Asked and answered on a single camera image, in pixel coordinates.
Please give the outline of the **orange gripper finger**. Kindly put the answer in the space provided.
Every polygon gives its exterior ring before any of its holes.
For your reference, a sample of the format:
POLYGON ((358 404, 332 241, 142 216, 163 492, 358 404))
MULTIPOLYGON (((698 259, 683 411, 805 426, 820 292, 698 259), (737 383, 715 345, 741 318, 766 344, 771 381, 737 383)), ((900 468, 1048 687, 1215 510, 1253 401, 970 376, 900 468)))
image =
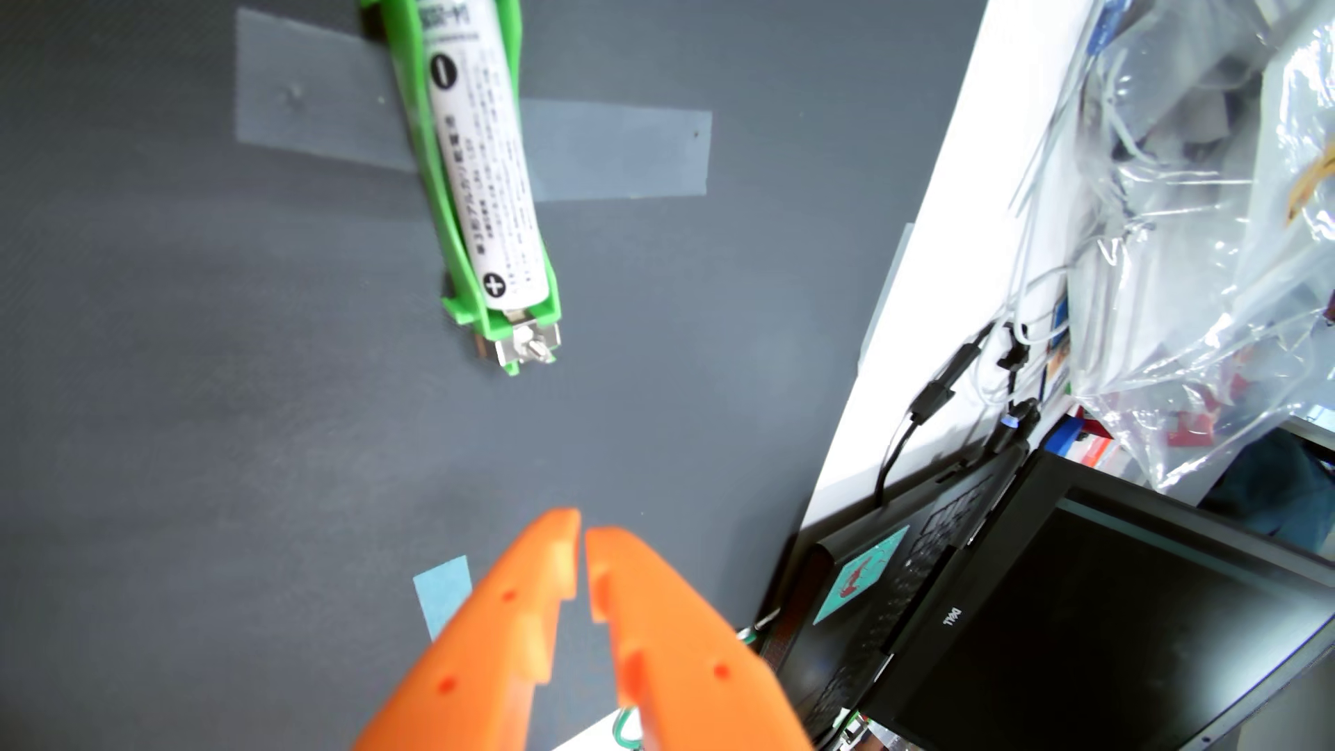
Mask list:
POLYGON ((609 628, 617 702, 643 750, 810 750, 776 674, 646 542, 586 534, 591 620, 609 628))
POLYGON ((550 682, 559 606, 575 596, 579 510, 511 542, 355 742, 355 750, 525 750, 550 682))

